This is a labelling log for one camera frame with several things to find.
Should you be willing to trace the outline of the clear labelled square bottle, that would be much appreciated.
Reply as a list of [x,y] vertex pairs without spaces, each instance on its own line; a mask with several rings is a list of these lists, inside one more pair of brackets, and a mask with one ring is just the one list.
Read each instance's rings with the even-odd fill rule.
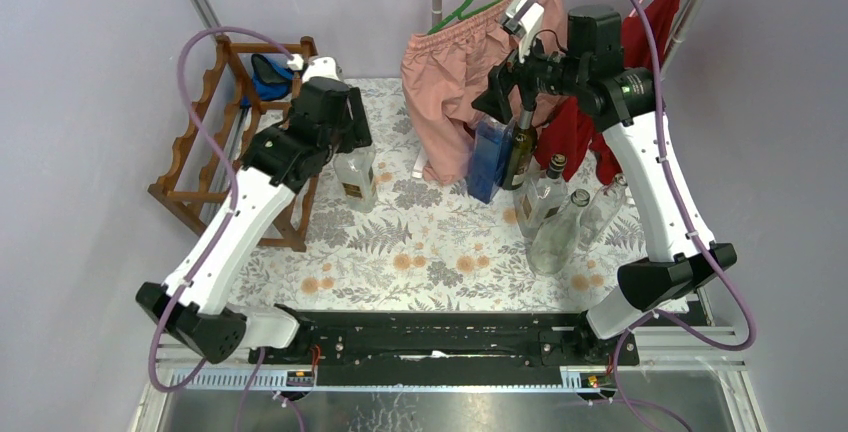
[[333,159],[333,168],[341,184],[347,204],[355,211],[368,213],[377,201],[377,184],[374,173],[376,149],[373,145],[339,153]]

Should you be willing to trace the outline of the brown wooden wine rack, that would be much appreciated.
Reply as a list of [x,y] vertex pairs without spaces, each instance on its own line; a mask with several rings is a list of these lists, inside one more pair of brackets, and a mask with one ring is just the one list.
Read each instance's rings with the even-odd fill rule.
[[[282,118],[287,119],[290,105],[286,102],[261,100],[246,66],[242,63],[244,55],[273,54],[276,52],[274,47],[262,43],[233,42],[225,34],[216,35],[215,42],[216,62],[204,72],[201,96],[193,103],[193,108],[199,117],[205,117],[225,71],[232,72],[235,92],[232,100],[223,109],[221,127],[212,137],[227,155],[229,164],[238,167],[241,152],[259,130],[259,120],[271,111],[280,112]],[[198,236],[206,231],[209,224],[209,221],[202,217],[203,212],[207,210],[214,213],[229,192],[223,171],[224,162],[216,155],[211,155],[199,169],[198,185],[194,190],[179,188],[180,179],[187,175],[185,167],[189,155],[199,144],[199,140],[197,127],[189,124],[186,131],[176,137],[172,144],[169,170],[148,187],[151,196]],[[310,178],[304,186],[302,196],[286,206],[273,219],[272,225],[277,234],[261,238],[259,246],[288,248],[294,252],[307,250],[306,236],[318,182],[317,175]]]

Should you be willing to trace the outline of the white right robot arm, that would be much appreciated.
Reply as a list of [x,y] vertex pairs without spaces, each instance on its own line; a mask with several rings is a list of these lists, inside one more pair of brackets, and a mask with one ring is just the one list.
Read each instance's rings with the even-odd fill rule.
[[676,163],[664,103],[654,72],[628,68],[621,44],[621,17],[609,6],[582,6],[568,14],[568,45],[547,53],[538,40],[544,9],[536,0],[515,0],[501,24],[517,47],[491,69],[486,90],[473,108],[504,122],[509,94],[517,90],[534,110],[540,94],[576,99],[610,147],[640,215],[647,256],[618,270],[618,284],[584,312],[573,338],[575,354],[597,364],[613,350],[613,337],[670,300],[710,281],[714,269],[737,260],[730,243],[717,243],[687,189]]

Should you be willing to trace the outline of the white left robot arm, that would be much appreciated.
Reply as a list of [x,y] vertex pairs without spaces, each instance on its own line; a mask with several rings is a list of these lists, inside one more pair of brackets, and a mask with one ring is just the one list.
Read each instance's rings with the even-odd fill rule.
[[163,283],[140,286],[135,300],[156,324],[153,341],[167,334],[211,364],[241,347],[272,348],[288,363],[304,359],[311,339],[291,313],[228,298],[251,251],[307,182],[334,156],[371,143],[359,89],[306,80],[287,120],[254,135],[229,196],[186,259]]

